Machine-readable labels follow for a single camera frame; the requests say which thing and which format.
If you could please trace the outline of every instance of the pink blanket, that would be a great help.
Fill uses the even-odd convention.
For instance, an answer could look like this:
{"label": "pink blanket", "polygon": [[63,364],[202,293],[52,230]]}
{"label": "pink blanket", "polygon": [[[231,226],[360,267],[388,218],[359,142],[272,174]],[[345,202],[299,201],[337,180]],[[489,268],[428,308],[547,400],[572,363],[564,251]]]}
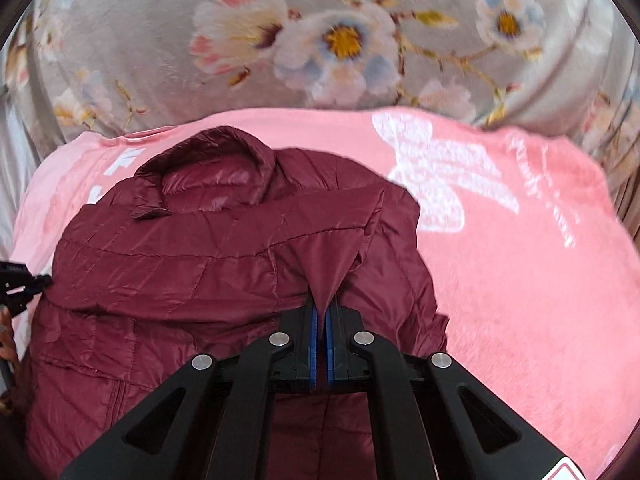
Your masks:
{"label": "pink blanket", "polygon": [[[422,210],[418,248],[451,318],[449,352],[597,478],[640,418],[640,261],[600,168],[567,140],[483,134],[398,107],[240,110],[117,139],[85,132],[38,168],[12,259],[46,270],[82,204],[220,124],[272,148],[354,158],[407,187]],[[29,319],[15,320],[21,351]]]}

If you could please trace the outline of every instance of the warning label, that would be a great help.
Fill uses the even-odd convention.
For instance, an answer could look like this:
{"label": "warning label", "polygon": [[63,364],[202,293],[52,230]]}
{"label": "warning label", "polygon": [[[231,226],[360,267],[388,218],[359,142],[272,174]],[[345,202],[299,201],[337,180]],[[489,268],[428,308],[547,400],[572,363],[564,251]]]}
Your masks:
{"label": "warning label", "polygon": [[573,462],[564,457],[542,480],[585,480]]}

